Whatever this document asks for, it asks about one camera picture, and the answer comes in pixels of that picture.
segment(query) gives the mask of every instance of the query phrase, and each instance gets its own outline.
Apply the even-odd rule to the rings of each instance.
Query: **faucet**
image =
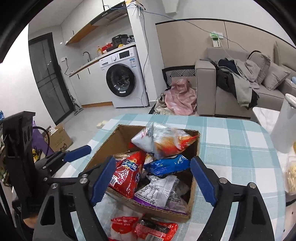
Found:
[[[91,61],[91,55],[89,54],[89,52],[85,51],[85,52],[82,54],[82,56],[84,56],[85,53],[88,53],[88,55],[89,55],[89,61]]]

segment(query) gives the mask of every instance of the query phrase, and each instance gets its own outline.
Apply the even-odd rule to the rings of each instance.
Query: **purple bag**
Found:
[[[46,154],[48,144],[44,140],[44,137],[41,135],[38,129],[33,129],[33,141],[32,141],[32,148],[36,147],[37,150],[42,150],[44,154]],[[53,150],[49,147],[48,149],[48,156],[53,154]]]

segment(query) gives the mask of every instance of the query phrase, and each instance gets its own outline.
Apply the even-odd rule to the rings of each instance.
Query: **kitchen cabinet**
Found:
[[[81,105],[111,101],[113,93],[109,90],[99,62],[81,70],[70,79]]]
[[[102,1],[84,0],[85,25],[104,12]]]
[[[97,26],[91,26],[89,22],[102,12],[104,8],[101,0],[84,0],[80,3],[61,24],[64,43],[79,42],[93,31]]]
[[[109,89],[106,81],[105,73],[101,70],[100,63],[97,62],[89,67],[91,74],[91,83],[95,87],[93,89],[96,96],[96,103],[112,101],[113,93]]]
[[[103,3],[105,5],[105,11],[107,11],[110,8],[114,7],[115,5],[123,2],[122,0],[103,0]]]

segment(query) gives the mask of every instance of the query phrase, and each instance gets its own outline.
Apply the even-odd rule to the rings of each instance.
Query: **pink cloth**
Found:
[[[173,80],[165,94],[165,103],[176,115],[191,115],[196,107],[196,91],[186,78]]]

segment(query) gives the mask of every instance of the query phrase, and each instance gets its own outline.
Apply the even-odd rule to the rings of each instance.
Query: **range hood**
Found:
[[[115,5],[112,9],[102,12],[95,17],[90,24],[93,26],[106,26],[128,15],[125,1]]]

